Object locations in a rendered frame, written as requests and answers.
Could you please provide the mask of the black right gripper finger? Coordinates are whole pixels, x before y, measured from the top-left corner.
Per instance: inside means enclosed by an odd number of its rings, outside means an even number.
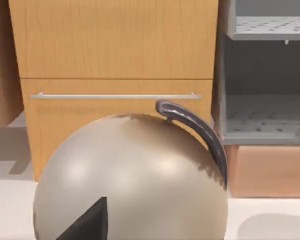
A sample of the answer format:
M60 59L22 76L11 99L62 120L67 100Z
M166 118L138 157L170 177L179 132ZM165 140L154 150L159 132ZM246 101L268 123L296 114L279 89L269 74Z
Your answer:
M108 240L107 197L101 197L56 240Z

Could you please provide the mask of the round beige kettle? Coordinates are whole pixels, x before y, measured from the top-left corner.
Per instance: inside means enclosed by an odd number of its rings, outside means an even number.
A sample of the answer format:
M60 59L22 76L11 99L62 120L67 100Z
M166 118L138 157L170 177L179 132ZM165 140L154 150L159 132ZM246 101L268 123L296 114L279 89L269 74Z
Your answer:
M107 197L107 240L224 240L228 163L216 132L168 100L159 117L115 115L69 136L33 203L35 240L57 240Z

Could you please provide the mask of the wooden drawer front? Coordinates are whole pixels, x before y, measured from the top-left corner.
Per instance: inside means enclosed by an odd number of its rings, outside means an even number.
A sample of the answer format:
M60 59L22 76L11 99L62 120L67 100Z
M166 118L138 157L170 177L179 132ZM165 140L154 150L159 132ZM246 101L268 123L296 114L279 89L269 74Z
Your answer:
M212 80L97 80L22 79L21 89L34 178L40 175L58 146L80 127L116 114L156 116L154 99L33 99L30 95L189 95L201 99L179 99L177 103L211 120Z

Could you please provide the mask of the salmon-coloured box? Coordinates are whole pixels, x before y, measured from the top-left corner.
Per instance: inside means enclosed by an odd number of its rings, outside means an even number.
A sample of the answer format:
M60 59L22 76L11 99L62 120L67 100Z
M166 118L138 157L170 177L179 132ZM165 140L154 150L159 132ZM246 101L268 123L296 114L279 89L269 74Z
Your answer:
M235 198L300 198L300 146L225 146Z

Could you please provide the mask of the wooden cupboard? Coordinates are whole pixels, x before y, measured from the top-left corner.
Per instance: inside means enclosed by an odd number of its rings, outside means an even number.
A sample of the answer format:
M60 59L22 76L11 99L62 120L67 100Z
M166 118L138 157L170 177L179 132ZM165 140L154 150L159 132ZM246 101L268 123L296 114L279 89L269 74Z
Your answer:
M214 81L220 0L8 2L21 81Z

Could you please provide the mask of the grey pierced shelf rack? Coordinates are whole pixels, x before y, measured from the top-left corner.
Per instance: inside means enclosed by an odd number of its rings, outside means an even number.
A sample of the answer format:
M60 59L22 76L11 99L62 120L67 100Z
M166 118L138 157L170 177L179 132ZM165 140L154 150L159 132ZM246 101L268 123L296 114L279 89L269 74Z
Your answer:
M300 146L300 0L220 0L220 134Z

